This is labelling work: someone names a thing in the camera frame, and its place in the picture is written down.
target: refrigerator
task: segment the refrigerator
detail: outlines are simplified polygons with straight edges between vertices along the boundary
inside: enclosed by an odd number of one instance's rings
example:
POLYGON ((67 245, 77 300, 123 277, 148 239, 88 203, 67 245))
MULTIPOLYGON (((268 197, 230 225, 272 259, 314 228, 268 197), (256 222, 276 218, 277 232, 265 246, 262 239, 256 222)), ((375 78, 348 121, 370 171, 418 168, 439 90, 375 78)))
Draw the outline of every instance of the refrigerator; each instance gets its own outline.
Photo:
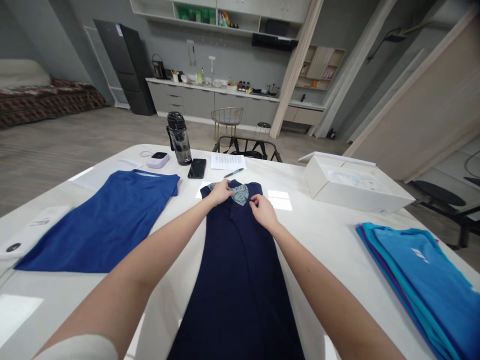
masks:
POLYGON ((93 19, 101 42, 134 114, 156 114, 145 78, 153 71, 138 31, 117 22, 93 19))

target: water bottle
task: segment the water bottle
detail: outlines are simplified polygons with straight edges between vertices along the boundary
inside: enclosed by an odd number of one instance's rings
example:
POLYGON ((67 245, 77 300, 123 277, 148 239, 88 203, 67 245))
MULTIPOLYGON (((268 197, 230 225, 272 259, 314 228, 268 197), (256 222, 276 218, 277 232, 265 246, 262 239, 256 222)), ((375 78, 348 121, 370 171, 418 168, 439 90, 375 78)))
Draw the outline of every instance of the water bottle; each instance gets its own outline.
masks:
POLYGON ((171 111, 167 116, 166 132, 170 138, 170 148, 175 151, 176 160, 182 166, 192 162, 189 135, 185 119, 178 111, 171 111))

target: small purple device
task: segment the small purple device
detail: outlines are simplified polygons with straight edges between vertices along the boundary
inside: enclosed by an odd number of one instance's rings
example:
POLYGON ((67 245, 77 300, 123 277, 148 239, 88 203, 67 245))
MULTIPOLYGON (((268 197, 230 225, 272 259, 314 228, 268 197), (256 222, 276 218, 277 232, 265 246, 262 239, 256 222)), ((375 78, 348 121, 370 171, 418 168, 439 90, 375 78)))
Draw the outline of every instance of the small purple device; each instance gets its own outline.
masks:
POLYGON ((164 167, 169 159, 170 155, 166 152, 156 152, 146 161, 146 165, 151 169, 160 169, 164 167))

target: hand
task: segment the hand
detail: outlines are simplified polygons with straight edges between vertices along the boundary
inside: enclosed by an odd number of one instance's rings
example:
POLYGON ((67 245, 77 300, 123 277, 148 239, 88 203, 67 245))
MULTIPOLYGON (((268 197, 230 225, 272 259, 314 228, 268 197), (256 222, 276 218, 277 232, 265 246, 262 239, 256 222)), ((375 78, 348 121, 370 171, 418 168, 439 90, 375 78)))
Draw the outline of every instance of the hand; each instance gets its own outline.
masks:
POLYGON ((265 196, 260 194, 253 195, 250 200, 251 211, 260 225, 270 232, 271 229, 279 225, 274 207, 265 196))
POLYGON ((223 179, 217 185, 215 185, 211 193, 206 197, 211 201, 214 207, 223 203, 234 194, 234 192, 229 188, 229 182, 230 180, 223 179))

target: white box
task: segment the white box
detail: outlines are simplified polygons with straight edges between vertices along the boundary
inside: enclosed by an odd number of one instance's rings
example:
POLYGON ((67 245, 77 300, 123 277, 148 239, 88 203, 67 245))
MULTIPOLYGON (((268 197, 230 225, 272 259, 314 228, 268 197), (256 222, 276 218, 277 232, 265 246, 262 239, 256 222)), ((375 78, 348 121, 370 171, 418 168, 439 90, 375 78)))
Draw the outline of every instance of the white box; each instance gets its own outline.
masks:
POLYGON ((312 199, 376 214, 390 214, 416 199, 373 162, 312 152, 298 159, 308 162, 306 182, 312 199))

